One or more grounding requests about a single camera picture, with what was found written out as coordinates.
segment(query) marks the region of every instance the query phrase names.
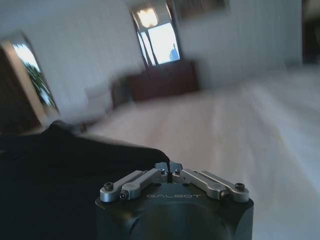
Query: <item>black cloth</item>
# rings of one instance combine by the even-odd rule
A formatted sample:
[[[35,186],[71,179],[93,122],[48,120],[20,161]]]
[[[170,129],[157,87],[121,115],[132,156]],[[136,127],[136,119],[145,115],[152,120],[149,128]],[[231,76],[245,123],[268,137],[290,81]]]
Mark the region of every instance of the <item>black cloth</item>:
[[[169,159],[157,149],[86,139],[61,123],[0,135],[0,238],[94,240],[103,184],[159,162]]]

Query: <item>bed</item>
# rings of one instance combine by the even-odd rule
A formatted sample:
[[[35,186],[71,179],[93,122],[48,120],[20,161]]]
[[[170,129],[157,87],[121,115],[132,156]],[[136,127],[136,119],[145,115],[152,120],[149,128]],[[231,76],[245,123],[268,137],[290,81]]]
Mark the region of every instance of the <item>bed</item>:
[[[253,239],[320,236],[320,67],[216,92],[127,103],[88,135],[162,150],[185,168],[243,182]]]

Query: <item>logo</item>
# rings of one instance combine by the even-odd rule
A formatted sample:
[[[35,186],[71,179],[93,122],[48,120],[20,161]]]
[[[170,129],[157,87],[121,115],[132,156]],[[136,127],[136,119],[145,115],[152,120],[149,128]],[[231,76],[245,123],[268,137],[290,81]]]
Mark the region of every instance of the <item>logo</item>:
[[[148,194],[146,197],[150,199],[157,198],[165,198],[165,199],[190,199],[190,198],[198,198],[201,194],[175,194],[175,195],[167,195],[167,194]]]

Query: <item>silver linkage arm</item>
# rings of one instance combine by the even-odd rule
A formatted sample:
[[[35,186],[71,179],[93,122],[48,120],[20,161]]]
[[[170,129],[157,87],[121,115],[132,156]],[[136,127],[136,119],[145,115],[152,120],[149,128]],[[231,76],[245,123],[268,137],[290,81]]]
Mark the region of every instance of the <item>silver linkage arm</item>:
[[[197,173],[190,169],[183,169],[176,171],[172,177],[176,182],[196,185],[213,199],[220,200],[230,195],[232,200],[238,203],[245,203],[249,200],[249,191],[243,183],[233,184],[208,171]]]
[[[120,199],[136,199],[140,196],[140,192],[151,183],[165,183],[166,181],[167,173],[165,170],[153,168],[136,180],[124,184],[120,193]]]
[[[100,189],[100,200],[102,202],[108,203],[108,202],[113,202],[118,199],[119,194],[121,192],[121,187],[128,183],[131,182],[141,175],[143,175],[143,171],[134,171],[130,173],[129,175],[121,178],[120,180],[116,181],[115,183],[112,182],[107,182],[104,184],[104,186]]]
[[[204,190],[208,197],[212,199],[222,199],[228,194],[228,191],[225,186],[214,182],[200,174],[190,170],[183,169],[180,172],[180,178],[184,183],[192,183],[198,188]]]
[[[201,171],[199,172],[201,176],[204,176],[212,181],[215,181],[219,184],[224,185],[229,193],[231,194],[231,198],[238,203],[245,203],[249,201],[249,191],[245,188],[243,183],[236,183],[233,184],[227,180],[222,179],[208,171]]]

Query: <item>ceiling light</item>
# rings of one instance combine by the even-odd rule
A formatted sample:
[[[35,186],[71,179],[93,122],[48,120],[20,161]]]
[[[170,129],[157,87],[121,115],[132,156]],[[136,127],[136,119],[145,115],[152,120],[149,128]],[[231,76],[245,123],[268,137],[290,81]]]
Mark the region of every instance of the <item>ceiling light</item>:
[[[136,14],[145,28],[152,28],[158,24],[157,14],[152,7],[137,11]]]

